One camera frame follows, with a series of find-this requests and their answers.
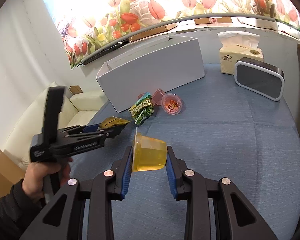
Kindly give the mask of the black sleeve forearm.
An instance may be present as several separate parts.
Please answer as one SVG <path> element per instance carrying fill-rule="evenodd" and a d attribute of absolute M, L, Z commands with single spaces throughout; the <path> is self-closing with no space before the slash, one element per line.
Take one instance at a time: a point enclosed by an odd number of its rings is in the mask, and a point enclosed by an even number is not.
<path fill-rule="evenodd" d="M 0 198 L 0 239 L 19 239 L 42 210 L 42 202 L 31 200 L 23 191 L 23 179 Z"/>

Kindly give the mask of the person's left hand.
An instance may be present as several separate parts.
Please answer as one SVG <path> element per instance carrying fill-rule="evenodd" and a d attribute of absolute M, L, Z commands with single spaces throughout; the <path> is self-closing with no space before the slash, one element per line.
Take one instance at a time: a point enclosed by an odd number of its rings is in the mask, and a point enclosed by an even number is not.
<path fill-rule="evenodd" d="M 71 162 L 73 162 L 73 159 L 68 158 L 64 167 L 61 167 L 58 163 L 30 163 L 21 185 L 24 193 L 34 203 L 38 202 L 44 197 L 44 178 L 59 171 L 62 172 L 60 184 L 63 186 L 70 179 Z"/>

